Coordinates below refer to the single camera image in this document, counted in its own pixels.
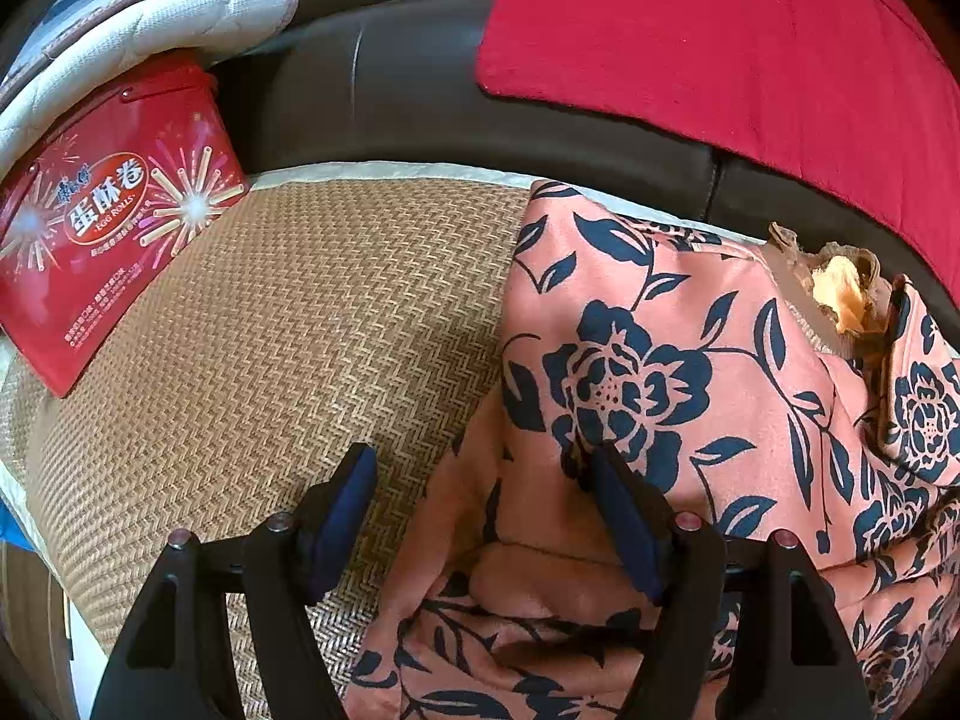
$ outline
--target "navy flower print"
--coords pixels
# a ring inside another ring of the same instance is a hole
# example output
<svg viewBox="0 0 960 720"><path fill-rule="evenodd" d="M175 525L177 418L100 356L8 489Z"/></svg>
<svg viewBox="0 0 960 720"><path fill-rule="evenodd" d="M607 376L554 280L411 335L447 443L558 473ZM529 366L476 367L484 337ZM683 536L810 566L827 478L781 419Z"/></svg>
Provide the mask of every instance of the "navy flower print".
<svg viewBox="0 0 960 720"><path fill-rule="evenodd" d="M925 624L912 635L891 631L861 664L867 693L877 720L890 720L896 714L904 688L920 667L920 647Z"/></svg>
<svg viewBox="0 0 960 720"><path fill-rule="evenodd" d="M960 500L955 496L944 500L936 509L925 513L923 536L917 541L917 554L911 572L920 574L929 567L945 566L960 541Z"/></svg>
<svg viewBox="0 0 960 720"><path fill-rule="evenodd" d="M948 362L940 368L940 372L947 377L947 381L953 386L953 391L960 395L960 376L957 375L956 362Z"/></svg>
<svg viewBox="0 0 960 720"><path fill-rule="evenodd" d="M713 653L707 666L707 679L725 677L733 666L736 649L736 629L740 622L739 593L724 593L720 603L716 632L713 634Z"/></svg>
<svg viewBox="0 0 960 720"><path fill-rule="evenodd" d="M895 538L906 536L930 505L924 488L906 488L886 483L883 501L874 501L853 520L856 557L875 555Z"/></svg>
<svg viewBox="0 0 960 720"><path fill-rule="evenodd" d="M960 453L960 413L943 382L923 362L894 386L896 424L888 442L902 441L899 459L925 482L936 482L951 456Z"/></svg>
<svg viewBox="0 0 960 720"><path fill-rule="evenodd" d="M663 491L677 479L680 434L669 428L690 422L709 406L712 366L696 349L655 346L625 308L592 300L577 326L579 343L544 355L554 401L576 415L589 446L614 440L629 463L646 452L646 476ZM573 419L563 415L551 433L569 454ZM575 464L563 463L568 476Z"/></svg>

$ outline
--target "leaf print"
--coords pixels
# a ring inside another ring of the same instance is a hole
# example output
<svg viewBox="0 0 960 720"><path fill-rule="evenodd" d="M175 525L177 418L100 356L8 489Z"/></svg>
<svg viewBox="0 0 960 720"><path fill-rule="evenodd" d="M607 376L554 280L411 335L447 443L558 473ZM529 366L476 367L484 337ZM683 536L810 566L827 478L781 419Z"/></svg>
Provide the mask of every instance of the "leaf print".
<svg viewBox="0 0 960 720"><path fill-rule="evenodd" d="M940 368L940 372L944 375L944 378L949 381L953 387L953 391L960 395L960 377L957 376L956 363L952 361L948 362L947 365Z"/></svg>
<svg viewBox="0 0 960 720"><path fill-rule="evenodd" d="M798 406L797 408L810 418L827 415L827 412L824 411L824 404L816 392L805 389L803 392L797 392L794 397L797 400L802 400L805 404L809 404L808 406Z"/></svg>
<svg viewBox="0 0 960 720"><path fill-rule="evenodd" d="M440 591L440 598L463 598L469 595L470 578L463 571L454 571Z"/></svg>
<svg viewBox="0 0 960 720"><path fill-rule="evenodd" d="M894 290L890 295L890 305L896 309L896 322L890 322L887 332L890 334L890 341L899 341L906 332L907 319L910 319L910 295L906 293L905 287Z"/></svg>
<svg viewBox="0 0 960 720"><path fill-rule="evenodd" d="M575 197L578 194L579 191L573 189L573 187L566 186L560 181L547 181L530 196L530 199L538 200L541 197Z"/></svg>
<svg viewBox="0 0 960 720"><path fill-rule="evenodd" d="M937 323L933 322L930 314L924 314L920 321L920 334L923 336L923 354L933 351L933 340L936 338Z"/></svg>
<svg viewBox="0 0 960 720"><path fill-rule="evenodd" d="M894 584L896 581L896 565L892 557L880 555L871 562L874 564L874 583L870 586L872 593L880 592L885 587Z"/></svg>
<svg viewBox="0 0 960 720"><path fill-rule="evenodd" d="M837 493L850 504L853 500L853 473L850 469L850 455L832 433L830 437L830 478Z"/></svg>
<svg viewBox="0 0 960 720"><path fill-rule="evenodd" d="M760 520L775 504L775 500L762 495L744 495L737 498L723 512L723 517L717 522L717 529L724 536L752 536L760 526Z"/></svg>
<svg viewBox="0 0 960 720"><path fill-rule="evenodd" d="M580 652L592 658L600 668L604 667L607 662L607 650L604 648L603 641L594 640L594 638L587 636L576 644L579 645Z"/></svg>
<svg viewBox="0 0 960 720"><path fill-rule="evenodd" d="M946 595L938 595L934 600L933 604L928 607L926 610L926 619L928 622L933 622L936 619L939 619L941 611L943 611L944 603L947 602Z"/></svg>
<svg viewBox="0 0 960 720"><path fill-rule="evenodd" d="M514 380L511 382L504 371L501 389L503 407L507 410L507 415L521 430L545 433L544 415L539 405L539 388L536 386L534 374L528 367L513 360L507 363L507 367Z"/></svg>
<svg viewBox="0 0 960 720"><path fill-rule="evenodd" d="M723 328L727 326L727 319L730 316L733 298L736 298L736 295L737 290L734 290L726 295L720 295L717 300L714 300L713 305L710 306L709 311L707 311L707 318L704 319L704 332L700 333L701 341L707 338L707 336L713 332L714 328L716 328L716 333L713 338L710 339L710 343L715 341L723 332Z"/></svg>
<svg viewBox="0 0 960 720"><path fill-rule="evenodd" d="M829 579L821 574L820 579L823 580L824 590L827 591L827 596L829 596L830 603L837 605L837 591L833 589L833 585L830 584Z"/></svg>
<svg viewBox="0 0 960 720"><path fill-rule="evenodd" d="M473 690L435 690L419 702L429 712L447 717L480 717L483 720L512 720L507 707L493 696Z"/></svg>
<svg viewBox="0 0 960 720"><path fill-rule="evenodd" d="M860 450L860 497L864 501L871 501L874 498L874 490L877 488L877 471L867 460L867 452L863 448Z"/></svg>
<svg viewBox="0 0 960 720"><path fill-rule="evenodd" d="M803 442L800 441L800 434L797 432L798 428L794 427L793 419L788 416L786 423L790 428L790 454L793 456L793 470L797 475L800 492L803 493L803 502L809 511L810 498L813 492L813 462L810 461L810 456L803 447Z"/></svg>
<svg viewBox="0 0 960 720"><path fill-rule="evenodd" d="M640 633L640 621L643 619L642 611L637 607L630 607L627 610L616 611L607 618L608 628L615 628L618 631L628 631L631 634Z"/></svg>
<svg viewBox="0 0 960 720"><path fill-rule="evenodd" d="M677 251L695 251L693 244L690 244L690 241L683 240L683 238L668 238L667 240Z"/></svg>
<svg viewBox="0 0 960 720"><path fill-rule="evenodd" d="M380 666L383 661L383 656L380 653L374 652L373 650L365 650L364 654L360 656L357 665L353 668L353 674L350 676L350 681L354 685L359 685L360 688L392 688L397 684L397 672L391 671L386 678L382 680L365 680L364 677L368 677L373 674L376 669Z"/></svg>
<svg viewBox="0 0 960 720"><path fill-rule="evenodd" d="M514 693L549 693L551 690L563 690L563 685L539 674L524 674L512 688Z"/></svg>
<svg viewBox="0 0 960 720"><path fill-rule="evenodd" d="M741 439L741 437L723 436L721 439L709 442L707 446L701 446L693 453L696 457L692 460L698 466L718 466L721 463L726 463L732 457L736 457L741 452L756 448L755 445L752 445L746 439Z"/></svg>
<svg viewBox="0 0 960 720"><path fill-rule="evenodd" d="M861 611L860 616L856 618L856 623L853 623L853 636L851 640L853 641L854 652L858 653L866 646L869 635L870 626L867 625L867 620Z"/></svg>
<svg viewBox="0 0 960 720"><path fill-rule="evenodd" d="M544 275L541 276L539 284L536 285L536 291L543 295L550 292L555 286L562 284L573 273L577 266L577 252L572 252L562 260L556 261L549 266Z"/></svg>
<svg viewBox="0 0 960 720"><path fill-rule="evenodd" d="M654 247L650 239L638 237L614 218L588 220L574 214L573 220L589 245L614 260L642 266L653 264Z"/></svg>
<svg viewBox="0 0 960 720"><path fill-rule="evenodd" d="M483 543L491 544L500 541L496 534L496 513L500 507L500 484L502 479L497 479L496 484L490 492L485 509L486 520L483 523Z"/></svg>
<svg viewBox="0 0 960 720"><path fill-rule="evenodd" d="M765 370L770 370L768 349L776 369L784 368L786 342L779 324L779 315L776 313L776 298L770 298L764 303L757 314L757 321L754 322L754 346L757 348L757 362L760 362Z"/></svg>
<svg viewBox="0 0 960 720"><path fill-rule="evenodd" d="M890 611L888 611L887 616L883 618L883 622L877 626L877 631L870 638L870 644L880 642L886 637L886 635L894 632L894 630L896 630L896 626L899 626L901 622L904 622L904 618L913 607L913 601L913 598L907 598L905 601L900 601L898 604L894 604L890 608Z"/></svg>
<svg viewBox="0 0 960 720"><path fill-rule="evenodd" d="M438 625L433 631L433 650L448 664L450 663L450 658L446 654L446 639L443 636L443 626Z"/></svg>
<svg viewBox="0 0 960 720"><path fill-rule="evenodd" d="M546 218L547 215L544 214L538 220L531 221L531 223L525 224L520 228L520 234L517 235L517 247L514 249L514 256L522 254L537 241L541 240L544 229L546 229Z"/></svg>
<svg viewBox="0 0 960 720"><path fill-rule="evenodd" d="M689 275L685 274L657 274L647 281L646 288L649 292L644 293L643 299L653 300L657 295L673 292L688 279Z"/></svg>
<svg viewBox="0 0 960 720"><path fill-rule="evenodd" d="M408 653L402 644L397 645L397 649L394 651L394 665L397 666L397 668L411 668L415 671L430 673L430 669L422 665L414 656Z"/></svg>

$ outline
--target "pink floral cloth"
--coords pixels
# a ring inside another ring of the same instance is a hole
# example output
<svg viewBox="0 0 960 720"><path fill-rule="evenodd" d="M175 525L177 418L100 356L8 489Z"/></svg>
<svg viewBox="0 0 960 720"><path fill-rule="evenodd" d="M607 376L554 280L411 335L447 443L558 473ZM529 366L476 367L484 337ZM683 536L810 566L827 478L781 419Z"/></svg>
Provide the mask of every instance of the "pink floral cloth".
<svg viewBox="0 0 960 720"><path fill-rule="evenodd" d="M659 610L620 566L584 462L630 466L723 533L798 533L875 714L957 627L960 378L894 285L882 351L814 351L760 250L535 184L503 298L502 383L437 466L347 690L352 720L616 715ZM697 716L726 685L725 596Z"/></svg>

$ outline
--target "brown leather sofa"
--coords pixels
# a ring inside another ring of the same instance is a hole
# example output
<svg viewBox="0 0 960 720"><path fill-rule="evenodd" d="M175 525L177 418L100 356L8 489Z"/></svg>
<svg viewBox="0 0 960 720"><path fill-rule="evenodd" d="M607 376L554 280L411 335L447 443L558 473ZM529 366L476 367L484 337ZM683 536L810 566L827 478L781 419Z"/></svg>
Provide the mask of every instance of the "brown leather sofa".
<svg viewBox="0 0 960 720"><path fill-rule="evenodd" d="M808 250L870 248L909 274L944 336L960 313L918 255L870 218L798 181L656 127L485 95L473 62L493 0L301 0L274 40L214 69L248 172L329 160L455 162L547 175Z"/></svg>

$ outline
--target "bamboo mat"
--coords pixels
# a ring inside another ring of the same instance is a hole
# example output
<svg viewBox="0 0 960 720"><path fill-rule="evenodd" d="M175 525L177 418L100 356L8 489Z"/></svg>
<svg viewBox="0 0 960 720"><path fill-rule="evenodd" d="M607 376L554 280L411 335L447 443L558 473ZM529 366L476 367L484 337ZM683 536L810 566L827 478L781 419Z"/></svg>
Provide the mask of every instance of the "bamboo mat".
<svg viewBox="0 0 960 720"><path fill-rule="evenodd" d="M246 533L366 440L380 459L371 512L311 611L346 684L434 461L496 381L526 194L443 179L255 191L157 276L66 399L15 363L0 449L18 447L30 511L107 649L167 533ZM248 717L266 717L239 599L229 619Z"/></svg>

